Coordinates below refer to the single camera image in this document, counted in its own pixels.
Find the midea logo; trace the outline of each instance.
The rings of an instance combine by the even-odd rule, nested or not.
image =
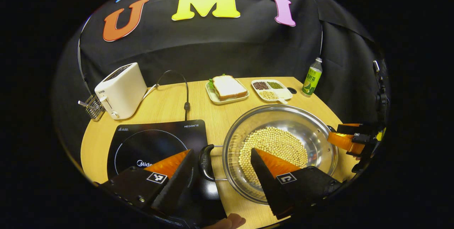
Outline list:
[[[152,165],[153,165],[153,164],[151,164],[151,163],[146,163],[146,162],[144,162],[144,161],[142,161],[142,160],[138,160],[138,161],[137,161],[137,166],[146,166],[146,167],[148,167],[148,166],[152,166]]]

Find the pink letter i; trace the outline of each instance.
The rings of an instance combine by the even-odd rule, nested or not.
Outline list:
[[[274,0],[277,7],[277,16],[274,18],[276,22],[289,26],[296,26],[297,24],[292,19],[292,13],[290,12],[289,0]]]

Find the round wooden table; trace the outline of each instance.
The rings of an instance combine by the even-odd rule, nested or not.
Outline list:
[[[316,95],[309,98],[303,96],[301,91],[303,84],[294,77],[237,78],[248,89],[249,97],[224,105],[216,105],[211,102],[205,89],[207,80],[188,82],[189,102],[191,103],[188,120],[202,119],[205,121],[208,143],[222,145],[228,130],[242,114],[255,107],[269,104],[254,91],[251,81],[256,79],[276,79],[286,87],[296,89],[298,93],[288,100],[289,106],[308,111],[335,129],[337,129],[338,124],[342,123]],[[119,124],[183,121],[185,102],[185,83],[161,85],[159,89],[153,90],[141,102],[131,118],[116,121],[108,114],[104,114],[98,122],[90,121],[81,146],[82,168],[86,176],[90,180],[100,183],[107,181],[107,155],[115,129]],[[339,150],[338,165],[333,175],[340,182],[351,179],[355,175],[351,172],[351,169],[357,161],[345,152],[345,150]],[[221,153],[221,148],[215,148],[211,152],[212,167],[216,178],[226,177],[222,167]],[[269,206],[246,200],[233,189],[227,180],[217,181],[216,185],[226,215],[238,213],[246,218],[246,223],[241,227],[242,229],[259,228],[278,221]]]

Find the plastic bottle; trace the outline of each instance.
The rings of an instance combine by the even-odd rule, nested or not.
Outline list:
[[[314,93],[322,71],[321,58],[317,57],[315,62],[309,68],[308,75],[306,76],[306,80],[302,88],[303,94],[306,97],[311,97],[311,95]]]

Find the induction cooktop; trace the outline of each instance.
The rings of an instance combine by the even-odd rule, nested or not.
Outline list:
[[[226,217],[216,184],[204,179],[197,167],[198,153],[208,145],[203,120],[157,124],[121,124],[115,129],[107,157],[112,179],[130,166],[145,168],[176,153],[193,149],[191,176],[178,200],[177,211],[159,218],[180,228],[199,228]]]

